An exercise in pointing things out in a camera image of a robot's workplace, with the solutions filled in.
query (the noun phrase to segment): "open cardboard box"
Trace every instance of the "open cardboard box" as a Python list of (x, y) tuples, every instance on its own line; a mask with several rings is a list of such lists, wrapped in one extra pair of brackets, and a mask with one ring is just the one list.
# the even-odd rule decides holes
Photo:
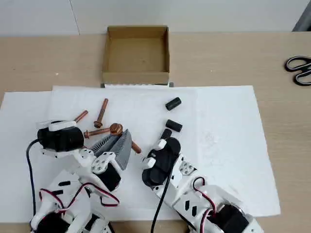
[(104, 84), (169, 82), (167, 26), (109, 26), (104, 53)]

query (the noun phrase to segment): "copper bolt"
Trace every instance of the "copper bolt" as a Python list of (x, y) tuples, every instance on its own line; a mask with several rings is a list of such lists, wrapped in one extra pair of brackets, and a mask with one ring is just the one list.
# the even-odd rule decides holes
[(104, 99), (103, 104), (102, 104), (102, 108), (101, 108), (99, 115), (98, 115), (98, 118), (96, 121), (94, 121), (94, 127), (95, 128), (99, 129), (100, 127), (103, 126), (102, 120), (103, 120), (103, 116), (104, 116), (107, 104), (108, 104), (108, 99)]
[(135, 143), (132, 141), (132, 149), (137, 153), (137, 154), (140, 154), (141, 153), (141, 148)]
[(108, 133), (110, 132), (112, 135), (121, 135), (123, 132), (123, 126), (118, 123), (113, 123), (109, 128), (104, 128), (104, 129), (99, 129), (99, 130), (94, 130), (94, 131), (85, 131), (84, 137), (89, 138), (93, 135), (99, 135), (103, 133)]
[(105, 128), (105, 129), (100, 129), (100, 130), (94, 130), (94, 131), (85, 131), (83, 133), (84, 137), (85, 138), (89, 138), (91, 136), (94, 136), (94, 135), (98, 135), (98, 134), (103, 134), (103, 133), (108, 133), (110, 132), (110, 129), (109, 128)]
[(82, 120), (82, 118), (84, 118), (86, 115), (88, 114), (88, 111), (87, 110), (84, 110), (79, 116), (77, 116), (74, 121), (75, 122), (79, 122), (80, 120)]
[(110, 133), (112, 135), (121, 135), (123, 133), (123, 126), (121, 124), (118, 123), (113, 123), (110, 126)]

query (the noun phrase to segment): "white wall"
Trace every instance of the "white wall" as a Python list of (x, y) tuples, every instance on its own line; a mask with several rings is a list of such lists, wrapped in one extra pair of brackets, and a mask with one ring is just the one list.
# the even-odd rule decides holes
[(172, 32), (291, 31), (308, 2), (71, 0), (71, 8), (69, 0), (0, 0), (0, 35), (104, 33), (124, 24), (166, 24)]

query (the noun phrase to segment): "black scissors handle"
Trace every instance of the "black scissors handle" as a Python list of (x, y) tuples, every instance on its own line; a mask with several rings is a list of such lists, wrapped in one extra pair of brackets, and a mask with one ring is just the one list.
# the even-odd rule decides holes
[[(303, 61), (304, 64), (295, 67), (290, 66), (293, 61)], [(311, 86), (311, 82), (302, 82), (299, 79), (308, 75), (311, 75), (311, 58), (306, 56), (295, 56), (288, 59), (284, 65), (288, 72), (301, 71), (294, 76), (294, 83), (300, 86)]]

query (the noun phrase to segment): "table surface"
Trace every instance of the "table surface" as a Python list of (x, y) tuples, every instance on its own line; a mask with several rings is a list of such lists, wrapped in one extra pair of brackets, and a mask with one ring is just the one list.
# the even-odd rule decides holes
[[(6, 91), (99, 87), (104, 43), (104, 35), (0, 38), (0, 100)], [(311, 89), (283, 69), (291, 56), (311, 56), (310, 44), (311, 33), (170, 35), (175, 86), (254, 86), (281, 204), (281, 215), (258, 218), (267, 233), (311, 229)], [(113, 223), (116, 233), (147, 233), (150, 225)], [(156, 225), (158, 233), (185, 229), (182, 221)], [(28, 224), (0, 224), (0, 233), (13, 232), (29, 232)]]

